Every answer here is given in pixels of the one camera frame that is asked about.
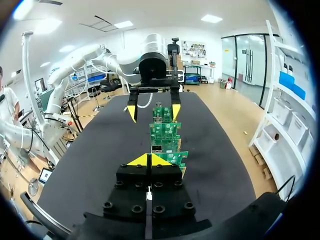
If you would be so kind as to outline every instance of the workbench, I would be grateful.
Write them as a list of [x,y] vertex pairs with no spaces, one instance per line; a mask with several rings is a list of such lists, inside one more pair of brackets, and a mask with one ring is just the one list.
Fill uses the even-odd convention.
[[[139,105],[149,94],[139,95]],[[152,108],[170,105],[170,94],[154,93],[149,107],[138,109],[137,123],[123,112],[129,96],[115,96],[84,128],[68,148],[45,184],[38,204],[57,221],[72,229],[84,221],[84,212],[102,216],[120,164],[150,152]],[[256,199],[249,174],[219,122],[191,92],[180,93],[181,151],[185,187],[196,207],[197,221],[213,226],[225,221]]]

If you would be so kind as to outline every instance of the trash bin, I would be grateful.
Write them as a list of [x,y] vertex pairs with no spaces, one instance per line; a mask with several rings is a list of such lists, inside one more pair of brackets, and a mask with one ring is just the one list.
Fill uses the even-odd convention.
[[225,89],[226,88],[226,80],[223,80],[223,79],[221,79],[221,81],[220,81],[220,88],[221,89]]

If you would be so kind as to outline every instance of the green circuit board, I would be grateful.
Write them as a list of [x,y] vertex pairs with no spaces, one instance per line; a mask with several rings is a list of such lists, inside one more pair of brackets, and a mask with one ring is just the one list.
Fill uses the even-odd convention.
[[177,131],[181,123],[172,122],[172,108],[162,107],[160,102],[152,109],[153,123],[149,125],[151,152],[163,160],[179,165],[182,176],[186,171],[186,164],[183,159],[188,157],[189,152],[180,151],[181,137]]
[[154,140],[173,140],[179,139],[177,130],[181,128],[181,123],[151,123],[150,125],[151,142]]
[[172,123],[172,107],[156,106],[152,114],[154,123]]
[[176,139],[162,140],[157,139],[152,141],[151,151],[153,153],[175,153],[178,152],[181,146],[180,136]]
[[179,167],[184,167],[185,163],[182,163],[182,159],[185,159],[188,157],[187,151],[179,151],[179,152],[173,152],[173,153],[155,153],[155,155],[159,156],[163,160],[166,160],[167,162],[171,164],[178,164]]

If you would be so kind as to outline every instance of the ceiling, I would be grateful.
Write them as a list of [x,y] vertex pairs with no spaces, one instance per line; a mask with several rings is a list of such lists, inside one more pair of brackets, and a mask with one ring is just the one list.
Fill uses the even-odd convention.
[[[277,25],[266,0],[202,0],[200,3],[190,0],[162,0],[161,4],[151,0],[125,3],[102,0],[58,1],[62,5],[36,2],[25,20],[15,21],[8,27],[0,49],[0,66],[4,70],[5,82],[11,80],[12,72],[22,68],[21,34],[34,29],[37,23],[46,18],[59,19],[62,24],[51,34],[32,36],[29,50],[31,76],[42,73],[46,77],[52,65],[42,68],[40,65],[45,62],[53,64],[63,59],[68,53],[61,53],[59,49],[66,45],[81,47],[99,38],[130,29],[177,26],[223,34],[236,29],[264,26],[266,19],[273,26]],[[223,20],[217,24],[201,21],[206,14]],[[115,29],[95,16],[112,25],[130,20],[133,26]]]

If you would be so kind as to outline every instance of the wooden floor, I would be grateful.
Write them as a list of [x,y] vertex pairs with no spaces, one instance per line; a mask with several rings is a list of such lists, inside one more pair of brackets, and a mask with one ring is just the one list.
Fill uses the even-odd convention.
[[[264,179],[261,167],[258,166],[255,158],[248,149],[248,144],[262,118],[263,110],[239,92],[232,89],[221,89],[217,83],[201,84],[200,86],[187,85],[184,90],[195,92],[219,121],[248,171],[256,197],[259,197],[265,192],[275,192],[276,185],[274,181],[272,179]],[[114,95],[122,94],[122,89],[118,89],[114,93]],[[100,105],[108,104],[108,101],[103,100],[105,96],[105,94],[98,96],[97,99]],[[97,114],[96,112],[93,112],[96,105],[96,101],[91,99],[90,101],[82,102],[78,106],[78,115],[86,116],[80,118],[83,127],[93,119],[92,116],[88,117],[88,115]],[[45,164],[39,159],[36,159],[35,163],[40,169],[45,167]],[[20,194],[28,191],[28,184],[20,176],[16,177],[14,169],[7,161],[4,161],[4,163],[1,164],[0,173],[2,182],[5,183],[5,185],[9,183],[13,188],[13,198],[25,213],[26,218],[30,220],[32,214],[20,200]],[[23,169],[21,173],[28,180],[39,177],[38,174],[29,167]],[[39,199],[41,191],[42,188],[40,188],[38,194],[32,198],[34,201]]]

